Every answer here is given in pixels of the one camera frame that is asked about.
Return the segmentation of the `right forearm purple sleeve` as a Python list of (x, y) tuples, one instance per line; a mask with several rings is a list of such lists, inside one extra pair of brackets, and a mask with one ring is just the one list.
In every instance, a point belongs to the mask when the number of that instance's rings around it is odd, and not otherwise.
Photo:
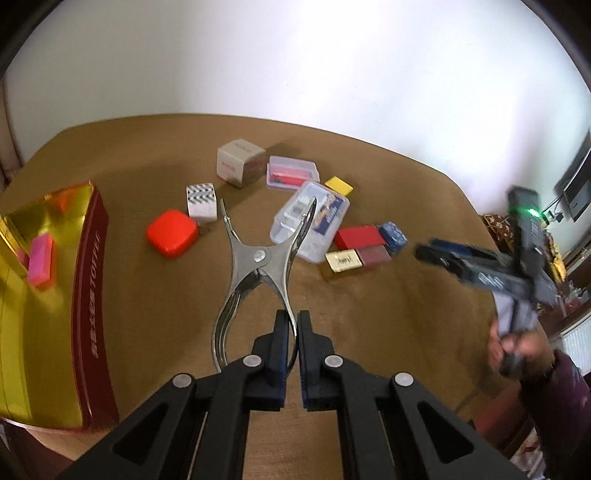
[(521, 381), (551, 479), (590, 477), (590, 387), (572, 359), (556, 350), (551, 369)]

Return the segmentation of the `person right hand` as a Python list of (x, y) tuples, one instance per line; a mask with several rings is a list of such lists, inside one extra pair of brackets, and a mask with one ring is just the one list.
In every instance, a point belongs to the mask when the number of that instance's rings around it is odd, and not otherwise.
[[(517, 357), (519, 365), (513, 372), (506, 372), (504, 362), (509, 356)], [(537, 323), (534, 330), (512, 333), (502, 337), (499, 321), (493, 320), (489, 330), (489, 370), (514, 380), (525, 380), (549, 375), (556, 363), (554, 350), (543, 327)]]

